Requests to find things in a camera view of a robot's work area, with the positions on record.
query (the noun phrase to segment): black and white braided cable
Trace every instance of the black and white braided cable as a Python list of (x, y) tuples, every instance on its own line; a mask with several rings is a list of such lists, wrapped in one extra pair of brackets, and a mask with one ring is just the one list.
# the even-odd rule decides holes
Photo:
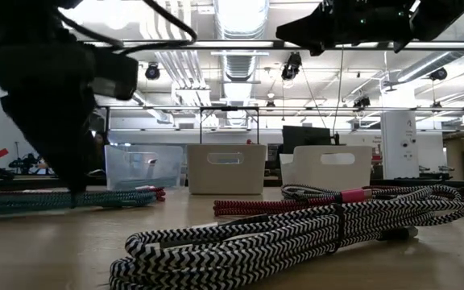
[[(110, 267), (110, 286), (234, 289), (338, 247), (381, 239), (407, 226), (436, 226), (464, 217), (463, 202), (438, 200), (433, 193), (433, 188), (420, 188), (387, 201), (333, 204), (221, 226), (133, 234), (125, 245), (130, 257)], [(244, 234), (255, 235), (230, 239)], [(158, 242), (192, 245), (159, 249), (152, 245)]]

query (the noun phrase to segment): white pillar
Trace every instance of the white pillar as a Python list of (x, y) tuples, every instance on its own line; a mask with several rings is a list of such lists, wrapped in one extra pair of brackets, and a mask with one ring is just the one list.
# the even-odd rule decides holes
[[(416, 107), (414, 88), (400, 85), (383, 91), (383, 107)], [(389, 111), (381, 115), (384, 179), (418, 177), (418, 147), (414, 111)]]

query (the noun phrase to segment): table surface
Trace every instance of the table surface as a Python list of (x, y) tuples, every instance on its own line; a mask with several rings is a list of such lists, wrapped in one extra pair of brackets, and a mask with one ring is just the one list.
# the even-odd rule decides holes
[[(0, 217), (0, 290), (107, 289), (110, 264), (126, 255), (138, 231), (189, 227), (213, 216), (216, 199), (277, 201), (277, 188), (259, 197), (190, 196), (169, 192), (164, 203), (140, 209), (73, 209)], [(464, 218), (421, 228), (409, 242), (366, 242), (341, 249), (245, 289), (464, 289)]]

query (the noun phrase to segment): cable connector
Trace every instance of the cable connector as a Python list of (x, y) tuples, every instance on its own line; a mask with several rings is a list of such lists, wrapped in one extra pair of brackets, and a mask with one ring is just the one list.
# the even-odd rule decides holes
[(382, 237), (377, 240), (382, 241), (406, 241), (418, 235), (418, 229), (414, 226), (406, 226), (399, 229), (385, 230)]
[(371, 199), (371, 189), (352, 189), (342, 191), (342, 202), (353, 203)]

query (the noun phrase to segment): overhead camera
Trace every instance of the overhead camera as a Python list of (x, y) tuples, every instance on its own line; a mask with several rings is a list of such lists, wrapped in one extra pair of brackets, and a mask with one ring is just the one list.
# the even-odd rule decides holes
[(150, 81), (158, 80), (160, 77), (159, 64), (156, 62), (149, 63), (144, 76)]
[(364, 108), (370, 105), (370, 98), (369, 97), (361, 97), (354, 101), (354, 108)]
[(341, 44), (393, 42), (399, 52), (411, 40), (431, 41), (464, 13), (464, 1), (324, 0), (307, 17), (277, 27), (276, 37), (312, 56)]
[(434, 72), (431, 72), (431, 74), (429, 74), (427, 78), (431, 79), (432, 81), (443, 81), (447, 78), (447, 76), (447, 70), (444, 68), (440, 68)]
[(288, 62), (282, 70), (282, 79), (284, 81), (290, 81), (296, 77), (300, 72), (300, 66), (302, 65), (302, 58), (299, 52), (291, 52)]

